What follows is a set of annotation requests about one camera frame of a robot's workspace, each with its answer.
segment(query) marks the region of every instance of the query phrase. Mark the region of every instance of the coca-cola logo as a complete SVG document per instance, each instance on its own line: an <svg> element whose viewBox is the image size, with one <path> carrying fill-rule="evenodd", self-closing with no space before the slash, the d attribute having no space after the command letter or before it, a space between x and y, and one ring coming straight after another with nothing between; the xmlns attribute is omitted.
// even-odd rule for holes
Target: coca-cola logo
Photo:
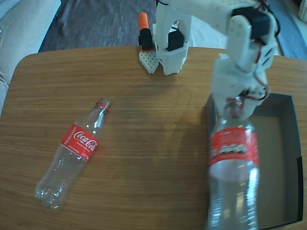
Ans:
<svg viewBox="0 0 307 230"><path fill-rule="evenodd" d="M91 151L94 151L96 146L98 145L98 143L95 140L92 140L92 139L88 138L87 136L85 136L84 132L82 132L82 131L76 132L73 135L73 138L78 140L82 145L86 146Z"/></svg>

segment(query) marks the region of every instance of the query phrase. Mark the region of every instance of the bottle bottom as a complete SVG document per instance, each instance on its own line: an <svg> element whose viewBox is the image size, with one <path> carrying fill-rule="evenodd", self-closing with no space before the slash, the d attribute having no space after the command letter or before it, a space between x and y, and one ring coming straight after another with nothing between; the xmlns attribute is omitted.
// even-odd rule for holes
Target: bottle bottom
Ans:
<svg viewBox="0 0 307 230"><path fill-rule="evenodd" d="M41 188L35 190L35 198L41 200L43 206L50 207L51 209L58 209L61 203L60 192L54 193L57 189Z"/></svg>

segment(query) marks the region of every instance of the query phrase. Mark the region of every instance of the white couch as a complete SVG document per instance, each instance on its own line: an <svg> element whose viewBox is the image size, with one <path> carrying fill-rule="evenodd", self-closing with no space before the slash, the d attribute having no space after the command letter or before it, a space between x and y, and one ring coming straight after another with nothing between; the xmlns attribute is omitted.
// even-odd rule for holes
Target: white couch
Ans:
<svg viewBox="0 0 307 230"><path fill-rule="evenodd" d="M0 114L16 66L39 51L60 5L60 0L21 0L0 18Z"/></svg>

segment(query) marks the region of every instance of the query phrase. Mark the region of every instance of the coca-cola bottle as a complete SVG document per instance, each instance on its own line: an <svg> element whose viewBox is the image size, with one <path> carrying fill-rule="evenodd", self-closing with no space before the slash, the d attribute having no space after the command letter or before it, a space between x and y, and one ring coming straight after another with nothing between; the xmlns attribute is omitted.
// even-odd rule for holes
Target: coca-cola bottle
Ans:
<svg viewBox="0 0 307 230"><path fill-rule="evenodd" d="M242 119L242 100L226 102L210 144L210 202L207 230L256 230L260 177L257 137Z"/></svg>
<svg viewBox="0 0 307 230"><path fill-rule="evenodd" d="M63 205L69 188L99 143L99 134L110 107L111 102L102 98L70 127L52 164L35 188L35 197L44 206L56 209Z"/></svg>

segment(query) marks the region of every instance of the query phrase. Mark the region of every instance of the floor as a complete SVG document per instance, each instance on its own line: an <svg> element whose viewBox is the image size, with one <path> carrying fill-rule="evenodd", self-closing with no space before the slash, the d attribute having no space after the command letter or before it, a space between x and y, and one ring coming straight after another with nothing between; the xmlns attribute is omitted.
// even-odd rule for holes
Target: floor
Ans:
<svg viewBox="0 0 307 230"><path fill-rule="evenodd" d="M283 0L286 5L289 7L289 10L292 12L292 17L294 19L294 21L296 22L297 27L299 28L305 43L307 45L307 23L301 21L298 16L297 16L297 12L298 12L298 6L292 1L292 0Z"/></svg>

